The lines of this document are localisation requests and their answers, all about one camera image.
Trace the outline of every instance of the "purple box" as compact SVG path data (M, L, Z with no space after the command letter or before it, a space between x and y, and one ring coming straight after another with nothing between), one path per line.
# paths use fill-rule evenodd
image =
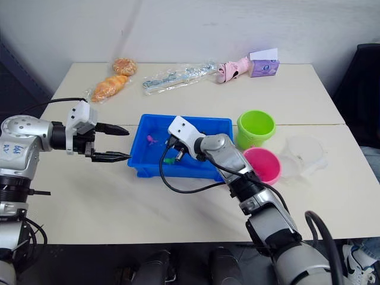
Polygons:
M279 65L280 62L278 60L253 60L251 61L249 75L251 77L275 75Z

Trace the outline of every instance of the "bread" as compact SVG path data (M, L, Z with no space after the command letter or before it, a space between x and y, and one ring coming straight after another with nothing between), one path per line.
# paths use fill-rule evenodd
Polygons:
M128 77L123 75L115 75L106 78L104 81L99 82L98 85L96 85L91 101L99 102L115 95L117 92L124 88L124 84L127 81Z
M119 75L131 76L137 70L137 64L129 58L118 58L113 63L113 70Z

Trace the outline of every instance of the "plastic bag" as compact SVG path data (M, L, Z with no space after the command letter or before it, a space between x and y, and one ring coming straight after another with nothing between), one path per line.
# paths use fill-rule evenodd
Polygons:
M121 91L126 84L131 83L131 77L124 75L114 75L107 77L96 86L90 87L85 91L88 102L104 103L110 97Z
M142 86L146 95L161 93L165 90L197 83L217 71L215 62L205 64L181 64L176 68L165 70L153 77L145 77Z

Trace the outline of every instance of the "pink toy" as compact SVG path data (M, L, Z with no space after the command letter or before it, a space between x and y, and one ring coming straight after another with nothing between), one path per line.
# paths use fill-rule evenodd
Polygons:
M149 145L152 145L152 144L158 142L158 141L156 141L151 135L147 135L147 140L148 140L148 142L149 142Z
M227 62L218 66L218 82L224 83L232 78L238 77L246 72L249 68L250 61L247 57L242 58L238 62Z
M262 147L252 147L243 155L264 183L273 185L279 180L281 163L272 152Z

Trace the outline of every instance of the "robotic arm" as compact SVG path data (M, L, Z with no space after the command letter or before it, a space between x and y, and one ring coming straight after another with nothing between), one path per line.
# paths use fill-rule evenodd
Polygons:
M15 284L15 272L22 272L35 262L30 242L35 232L26 218L28 195L50 195L30 188L39 154L42 151L66 150L84 154L93 162L118 162L129 155L94 149L96 132L129 135L119 126L97 122L97 113L80 101L68 114L66 126L27 115L12 116L1 125L0 136L0 284Z
M180 116L175 117L168 132L169 144L180 151L178 157L189 153L194 159L209 160L218 168L231 196L240 201L240 208L249 216L246 227L252 241L261 254L271 257L280 284L333 284L328 260L302 242L289 212L268 185L259 181L226 134L201 134Z

